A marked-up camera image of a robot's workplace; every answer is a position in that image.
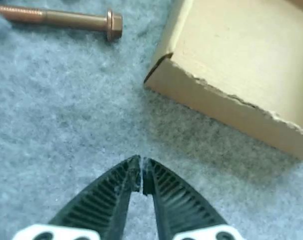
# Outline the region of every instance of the hex head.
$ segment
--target hex head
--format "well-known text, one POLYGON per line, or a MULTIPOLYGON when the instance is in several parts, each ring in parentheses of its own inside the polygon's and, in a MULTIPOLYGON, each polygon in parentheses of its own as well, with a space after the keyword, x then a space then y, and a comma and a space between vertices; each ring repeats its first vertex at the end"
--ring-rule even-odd
POLYGON ((113 41, 122 37, 123 33, 123 17, 121 14, 107 11, 107 39, 113 41))

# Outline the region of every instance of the carpet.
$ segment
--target carpet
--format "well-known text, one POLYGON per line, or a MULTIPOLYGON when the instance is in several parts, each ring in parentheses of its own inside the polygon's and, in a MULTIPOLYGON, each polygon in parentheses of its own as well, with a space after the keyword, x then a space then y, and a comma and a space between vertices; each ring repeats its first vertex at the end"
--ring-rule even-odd
MULTIPOLYGON (((190 183, 248 240, 303 240, 303 162, 143 87, 170 0, 0 0, 121 12, 123 37, 0 17, 0 240, 47 223, 135 154, 190 183)), ((156 240, 151 197, 133 194, 124 239, 156 240)))

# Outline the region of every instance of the box flap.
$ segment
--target box flap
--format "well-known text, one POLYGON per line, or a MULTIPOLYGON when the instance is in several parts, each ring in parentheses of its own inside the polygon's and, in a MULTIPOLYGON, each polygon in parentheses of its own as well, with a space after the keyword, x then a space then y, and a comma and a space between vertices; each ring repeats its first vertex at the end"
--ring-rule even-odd
POLYGON ((175 0, 169 13, 166 25, 162 31, 161 40, 158 43, 149 66, 149 74, 159 65, 166 57, 170 58, 175 50, 185 20, 190 12, 194 0, 175 0))

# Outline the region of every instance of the bolt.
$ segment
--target bolt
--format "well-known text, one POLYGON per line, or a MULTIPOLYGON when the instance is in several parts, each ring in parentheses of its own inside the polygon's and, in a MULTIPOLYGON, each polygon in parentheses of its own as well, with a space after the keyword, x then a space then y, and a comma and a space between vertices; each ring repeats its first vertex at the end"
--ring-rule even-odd
POLYGON ((9 21, 48 24, 58 27, 104 31, 108 41, 119 39, 123 32, 123 17, 108 9, 106 16, 87 15, 20 6, 0 5, 0 14, 9 21))

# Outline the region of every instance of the cardboard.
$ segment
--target cardboard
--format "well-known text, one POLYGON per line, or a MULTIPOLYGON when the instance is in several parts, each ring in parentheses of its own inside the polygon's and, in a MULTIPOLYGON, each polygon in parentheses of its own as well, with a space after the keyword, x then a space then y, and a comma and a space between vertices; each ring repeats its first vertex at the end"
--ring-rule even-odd
POLYGON ((303 160, 303 0, 175 0, 144 84, 303 160))

